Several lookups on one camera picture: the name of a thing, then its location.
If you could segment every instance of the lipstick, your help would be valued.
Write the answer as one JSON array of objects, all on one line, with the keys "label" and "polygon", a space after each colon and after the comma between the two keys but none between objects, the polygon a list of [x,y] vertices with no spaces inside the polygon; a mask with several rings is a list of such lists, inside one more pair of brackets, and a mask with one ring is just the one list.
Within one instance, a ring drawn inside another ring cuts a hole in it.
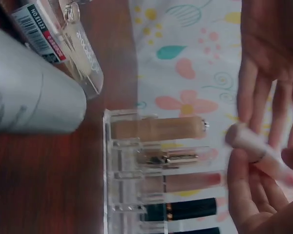
[{"label": "lipstick", "polygon": [[139,138],[141,142],[203,137],[208,128],[201,117],[144,118],[111,123],[113,139]]},{"label": "lipstick", "polygon": [[164,193],[175,193],[221,186],[223,183],[222,172],[163,175],[162,177],[146,177],[144,191],[148,194],[162,191]]},{"label": "lipstick", "polygon": [[220,234],[219,228],[207,228],[187,232],[177,232],[177,233],[168,233],[168,234]]},{"label": "lipstick", "polygon": [[147,214],[141,215],[143,221],[174,221],[215,215],[216,199],[207,198],[195,201],[146,205]]},{"label": "lipstick", "polygon": [[143,153],[137,157],[137,161],[149,168],[178,169],[179,166],[194,165],[201,161],[210,163],[211,154],[211,148],[204,146],[162,150],[160,145],[156,145],[155,148],[146,146]]},{"label": "lipstick", "polygon": [[229,127],[225,141],[233,148],[241,148],[248,152],[250,163],[271,178],[293,187],[293,170],[280,159],[272,147],[266,144],[259,135],[252,132],[243,123]]}]

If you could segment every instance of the lip gloss tube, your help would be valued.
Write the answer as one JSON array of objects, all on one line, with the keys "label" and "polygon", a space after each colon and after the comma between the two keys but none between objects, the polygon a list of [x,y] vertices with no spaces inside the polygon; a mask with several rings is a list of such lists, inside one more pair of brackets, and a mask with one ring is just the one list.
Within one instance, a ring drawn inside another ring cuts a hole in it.
[{"label": "lip gloss tube", "polygon": [[164,185],[158,176],[146,178],[144,191],[146,193],[175,193],[221,186],[223,181],[222,172],[201,172],[182,175],[165,175]]},{"label": "lip gloss tube", "polygon": [[161,141],[204,136],[208,123],[201,117],[144,118],[111,123],[113,139],[138,137],[141,142]]},{"label": "lip gloss tube", "polygon": [[243,123],[229,127],[225,141],[233,148],[244,149],[250,163],[271,178],[293,187],[293,170],[280,159],[279,154]]}]

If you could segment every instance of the white cylindrical container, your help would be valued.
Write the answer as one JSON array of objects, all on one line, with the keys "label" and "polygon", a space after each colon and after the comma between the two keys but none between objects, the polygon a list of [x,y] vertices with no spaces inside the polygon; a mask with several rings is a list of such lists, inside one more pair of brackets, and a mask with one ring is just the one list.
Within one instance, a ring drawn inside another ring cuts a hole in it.
[{"label": "white cylindrical container", "polygon": [[70,133],[85,111],[77,82],[0,30],[0,132]]}]

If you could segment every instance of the gold lipstick tube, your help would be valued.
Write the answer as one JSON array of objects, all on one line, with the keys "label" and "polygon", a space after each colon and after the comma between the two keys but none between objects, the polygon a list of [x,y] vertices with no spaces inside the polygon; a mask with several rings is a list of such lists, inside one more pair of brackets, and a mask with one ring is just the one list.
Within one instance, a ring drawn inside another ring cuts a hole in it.
[{"label": "gold lipstick tube", "polygon": [[145,148],[137,157],[137,161],[145,167],[177,169],[180,166],[197,164],[200,162],[201,155],[204,156],[204,160],[207,162],[208,159],[206,159],[206,156],[209,155],[210,151],[211,149],[209,147],[190,147],[167,150]]}]

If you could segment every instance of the pink lipstick tube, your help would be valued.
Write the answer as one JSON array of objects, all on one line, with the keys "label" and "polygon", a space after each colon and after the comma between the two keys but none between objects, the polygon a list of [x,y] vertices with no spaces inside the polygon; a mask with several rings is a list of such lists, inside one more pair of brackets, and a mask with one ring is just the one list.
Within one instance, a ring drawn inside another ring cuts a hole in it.
[{"label": "pink lipstick tube", "polygon": [[293,187],[293,170],[281,160],[279,153],[266,144],[256,133],[243,123],[229,127],[225,141],[233,148],[248,152],[250,163],[271,178]]}]

